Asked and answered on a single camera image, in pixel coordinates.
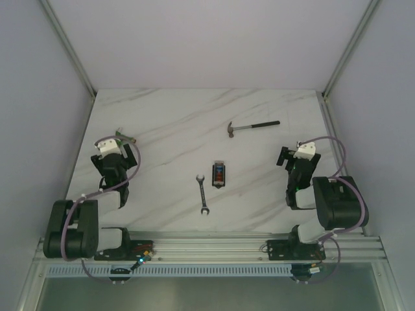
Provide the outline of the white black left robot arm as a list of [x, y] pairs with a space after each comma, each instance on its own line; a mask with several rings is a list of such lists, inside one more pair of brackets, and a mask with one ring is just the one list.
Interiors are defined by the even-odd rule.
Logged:
[[105, 227], [100, 219], [126, 205], [130, 180], [139, 169], [139, 151], [132, 150], [134, 144], [119, 146], [114, 138], [96, 147], [99, 153], [91, 156], [91, 162], [101, 175], [98, 190], [76, 200], [54, 202], [43, 241], [43, 254], [48, 259], [91, 258], [107, 249], [117, 260], [132, 254], [132, 243], [123, 238], [125, 230]]

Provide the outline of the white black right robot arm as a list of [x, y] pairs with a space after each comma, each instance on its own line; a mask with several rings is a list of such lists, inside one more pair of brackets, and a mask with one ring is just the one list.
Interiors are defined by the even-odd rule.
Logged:
[[321, 155], [314, 143], [298, 145], [296, 150], [281, 148], [277, 166], [288, 173], [285, 199], [293, 211], [314, 210], [316, 215], [292, 228], [288, 253], [300, 259], [311, 246], [329, 237], [364, 227], [369, 221], [367, 205], [351, 176], [314, 177]]

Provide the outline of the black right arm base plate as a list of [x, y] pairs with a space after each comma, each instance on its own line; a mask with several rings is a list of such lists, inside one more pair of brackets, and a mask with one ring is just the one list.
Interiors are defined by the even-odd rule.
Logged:
[[324, 248], [318, 244], [304, 244], [293, 240], [267, 240], [269, 260], [312, 261], [325, 260]]

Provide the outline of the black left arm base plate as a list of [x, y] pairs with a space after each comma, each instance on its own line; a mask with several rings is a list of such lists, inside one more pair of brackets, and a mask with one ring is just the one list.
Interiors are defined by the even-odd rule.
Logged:
[[123, 242], [116, 249], [99, 251], [94, 260], [97, 261], [132, 261], [144, 256], [144, 252], [151, 252], [154, 248], [152, 240], [130, 240]]

